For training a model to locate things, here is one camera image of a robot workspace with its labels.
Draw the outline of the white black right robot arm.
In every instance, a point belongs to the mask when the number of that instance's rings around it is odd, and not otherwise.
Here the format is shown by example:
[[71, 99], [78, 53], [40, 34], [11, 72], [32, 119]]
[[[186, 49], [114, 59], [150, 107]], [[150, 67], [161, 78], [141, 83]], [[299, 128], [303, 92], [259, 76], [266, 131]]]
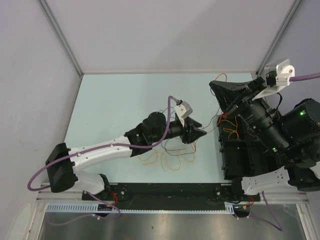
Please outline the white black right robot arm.
[[270, 189], [293, 186], [301, 192], [320, 189], [320, 104], [312, 98], [298, 103], [285, 115], [271, 108], [258, 94], [265, 90], [262, 77], [248, 82], [211, 81], [222, 112], [239, 117], [283, 166], [257, 176], [233, 180], [231, 196], [242, 201]]

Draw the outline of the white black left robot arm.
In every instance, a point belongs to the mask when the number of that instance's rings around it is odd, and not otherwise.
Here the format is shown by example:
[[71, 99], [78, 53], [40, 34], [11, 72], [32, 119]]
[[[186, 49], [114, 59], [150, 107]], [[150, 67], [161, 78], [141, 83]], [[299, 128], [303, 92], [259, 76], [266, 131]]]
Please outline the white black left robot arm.
[[201, 127], [201, 123], [189, 116], [167, 122], [163, 113], [153, 112], [124, 135], [104, 143], [80, 148], [59, 143], [45, 162], [50, 190], [61, 193], [78, 189], [105, 200], [111, 193], [107, 177], [102, 173], [87, 173], [86, 168], [108, 160], [142, 155], [164, 140], [180, 138], [183, 144], [191, 144], [207, 134]]

